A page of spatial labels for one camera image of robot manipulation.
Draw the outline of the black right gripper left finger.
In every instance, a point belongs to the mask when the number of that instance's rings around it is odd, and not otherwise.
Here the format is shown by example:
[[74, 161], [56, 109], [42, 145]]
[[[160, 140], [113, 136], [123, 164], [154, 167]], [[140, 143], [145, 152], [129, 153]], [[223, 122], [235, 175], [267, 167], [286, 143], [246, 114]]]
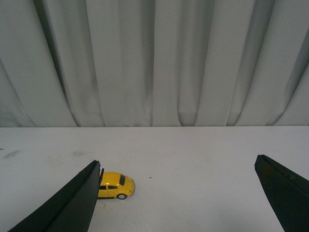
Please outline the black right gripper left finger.
[[88, 231], [103, 172], [100, 169], [100, 162], [92, 161], [49, 200], [10, 231]]

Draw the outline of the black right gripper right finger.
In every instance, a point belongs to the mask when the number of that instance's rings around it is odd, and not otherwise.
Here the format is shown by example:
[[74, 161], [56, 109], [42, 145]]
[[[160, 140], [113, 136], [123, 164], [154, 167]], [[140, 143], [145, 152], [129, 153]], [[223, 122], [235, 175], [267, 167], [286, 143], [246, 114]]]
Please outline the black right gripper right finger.
[[309, 181], [266, 155], [254, 164], [264, 193], [286, 232], [309, 230]]

